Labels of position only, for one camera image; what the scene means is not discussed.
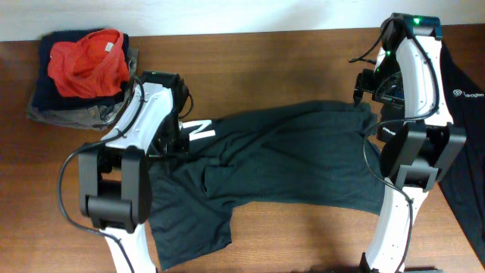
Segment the dark green Nike t-shirt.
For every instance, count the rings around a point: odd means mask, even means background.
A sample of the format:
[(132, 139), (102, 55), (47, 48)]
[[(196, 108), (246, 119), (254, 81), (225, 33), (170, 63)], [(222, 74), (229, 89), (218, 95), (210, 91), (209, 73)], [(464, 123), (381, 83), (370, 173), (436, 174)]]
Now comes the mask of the dark green Nike t-shirt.
[(305, 203), (379, 214), (380, 153), (367, 104), (312, 101), (214, 119), (181, 158), (149, 167), (149, 225), (163, 269), (228, 246), (233, 210)]

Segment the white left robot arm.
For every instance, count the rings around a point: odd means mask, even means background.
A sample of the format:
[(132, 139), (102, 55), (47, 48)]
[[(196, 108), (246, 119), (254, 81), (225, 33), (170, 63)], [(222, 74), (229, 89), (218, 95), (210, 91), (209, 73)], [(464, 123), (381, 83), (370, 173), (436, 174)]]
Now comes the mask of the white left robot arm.
[(190, 97), (179, 74), (143, 71), (113, 128), (78, 155), (83, 216), (107, 240), (118, 272), (156, 272), (146, 222), (152, 207), (149, 169), (187, 153), (180, 113)]

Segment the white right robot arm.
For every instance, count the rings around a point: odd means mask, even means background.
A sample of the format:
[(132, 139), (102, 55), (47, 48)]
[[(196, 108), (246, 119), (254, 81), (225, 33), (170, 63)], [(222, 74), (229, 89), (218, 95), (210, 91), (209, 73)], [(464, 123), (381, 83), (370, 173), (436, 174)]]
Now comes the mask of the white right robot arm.
[(440, 19), (391, 14), (374, 46), (374, 69), (358, 74), (353, 99), (370, 93), (375, 102), (404, 113), (399, 129), (385, 142), (380, 173), (385, 193), (371, 245), (360, 272), (403, 272), (412, 228), (421, 205), (440, 182), (466, 141), (446, 105), (440, 70), (443, 31)]

